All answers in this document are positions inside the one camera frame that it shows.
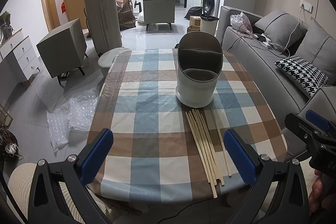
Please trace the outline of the person's right hand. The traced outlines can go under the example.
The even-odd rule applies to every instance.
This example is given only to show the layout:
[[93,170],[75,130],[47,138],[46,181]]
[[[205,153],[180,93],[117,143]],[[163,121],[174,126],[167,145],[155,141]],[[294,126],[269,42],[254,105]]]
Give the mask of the person's right hand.
[[314,174],[317,176],[315,182],[312,185],[312,190],[309,194],[309,210],[311,213],[315,212],[319,207],[327,209],[329,207],[329,201],[327,198],[322,200],[323,183],[321,181],[322,173],[318,170],[314,170]]

